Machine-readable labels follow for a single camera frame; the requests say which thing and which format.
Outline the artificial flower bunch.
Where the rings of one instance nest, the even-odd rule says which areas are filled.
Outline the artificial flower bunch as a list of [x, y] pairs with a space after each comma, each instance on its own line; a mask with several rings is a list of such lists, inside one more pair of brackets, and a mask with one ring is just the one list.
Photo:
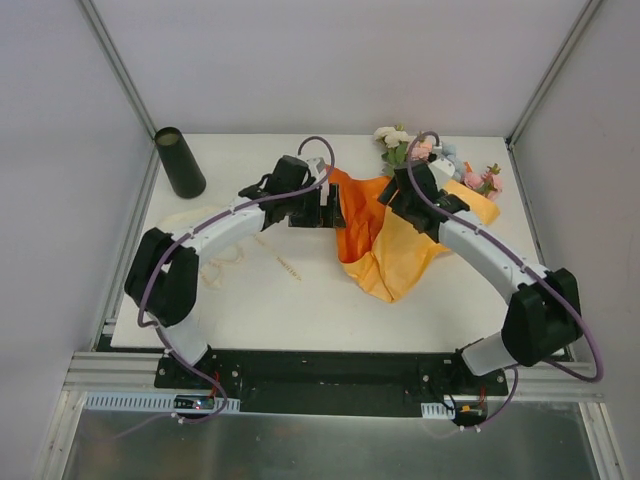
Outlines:
[[[406, 132], [402, 125], [395, 125], [379, 127], [373, 138], [384, 148], [381, 155], [383, 174], [393, 177], [395, 169], [406, 162], [409, 146], [415, 137]], [[446, 160], [453, 168], [452, 180], [490, 200], [495, 200], [503, 191], [501, 168], [497, 163], [488, 166], [483, 173], [475, 173], [468, 162], [457, 157], [456, 147], [442, 141], [435, 133], [426, 133], [410, 153], [412, 161], [431, 163], [433, 160]]]

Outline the orange wrapping paper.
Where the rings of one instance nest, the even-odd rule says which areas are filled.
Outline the orange wrapping paper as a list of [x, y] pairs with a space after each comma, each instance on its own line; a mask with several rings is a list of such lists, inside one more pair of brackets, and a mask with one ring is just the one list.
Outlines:
[[433, 260], [449, 251], [377, 201], [389, 179], [358, 180], [336, 169], [344, 229], [336, 231], [338, 259], [367, 294], [387, 303], [404, 298]]

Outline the cream lace ribbon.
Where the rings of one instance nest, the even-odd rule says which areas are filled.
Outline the cream lace ribbon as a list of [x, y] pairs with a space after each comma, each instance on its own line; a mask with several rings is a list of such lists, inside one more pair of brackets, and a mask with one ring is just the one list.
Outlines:
[[172, 240], [186, 237], [180, 246], [195, 251], [202, 286], [209, 290], [219, 289], [223, 282], [224, 268], [245, 261], [243, 242], [246, 238], [268, 251], [295, 280], [302, 280], [301, 275], [261, 238], [265, 213], [258, 206], [230, 212], [224, 210], [224, 213], [223, 218], [213, 222], [213, 208], [202, 207], [170, 215], [157, 224], [161, 230], [171, 234]]

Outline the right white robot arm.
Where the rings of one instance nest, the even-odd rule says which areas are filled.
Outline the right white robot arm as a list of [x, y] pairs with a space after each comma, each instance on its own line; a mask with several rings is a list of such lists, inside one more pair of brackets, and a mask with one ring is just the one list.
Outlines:
[[414, 230], [459, 255], [507, 305], [502, 328], [462, 348], [450, 369], [452, 387], [473, 394], [486, 374], [514, 365], [531, 367], [583, 336], [575, 276], [528, 262], [492, 236], [471, 207], [440, 187], [431, 166], [397, 168], [378, 201]]

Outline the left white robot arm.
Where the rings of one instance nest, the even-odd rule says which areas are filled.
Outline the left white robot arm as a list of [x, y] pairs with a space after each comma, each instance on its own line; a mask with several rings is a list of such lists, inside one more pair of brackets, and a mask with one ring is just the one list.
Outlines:
[[284, 155], [272, 173], [250, 185], [208, 220], [174, 233], [156, 227], [141, 238], [125, 280], [125, 294], [158, 332], [165, 347], [181, 358], [176, 375], [188, 388], [204, 387], [211, 365], [203, 359], [208, 344], [197, 325], [195, 305], [201, 267], [215, 255], [248, 236], [287, 220], [291, 227], [332, 228], [345, 225], [338, 186], [329, 186], [321, 204], [331, 165], [321, 157], [301, 160]]

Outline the black cylindrical vase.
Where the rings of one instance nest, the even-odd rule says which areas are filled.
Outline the black cylindrical vase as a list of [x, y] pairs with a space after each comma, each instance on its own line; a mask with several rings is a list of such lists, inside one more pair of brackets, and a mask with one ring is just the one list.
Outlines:
[[206, 179], [184, 138], [175, 127], [164, 127], [154, 136], [162, 166], [173, 192], [182, 199], [193, 199], [206, 189]]

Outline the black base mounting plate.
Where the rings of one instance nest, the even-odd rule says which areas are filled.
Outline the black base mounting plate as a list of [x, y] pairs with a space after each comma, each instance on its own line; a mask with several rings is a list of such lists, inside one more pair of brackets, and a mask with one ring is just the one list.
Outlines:
[[477, 377], [453, 353], [210, 350], [192, 373], [159, 360], [159, 389], [205, 390], [212, 376], [247, 413], [417, 418], [427, 403], [503, 397], [505, 374]]

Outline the aluminium frame rail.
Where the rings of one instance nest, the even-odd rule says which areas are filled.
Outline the aluminium frame rail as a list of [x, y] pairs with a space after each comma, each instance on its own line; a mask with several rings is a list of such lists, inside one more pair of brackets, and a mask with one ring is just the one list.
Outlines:
[[162, 354], [130, 352], [76, 352], [67, 370], [65, 390], [154, 389]]

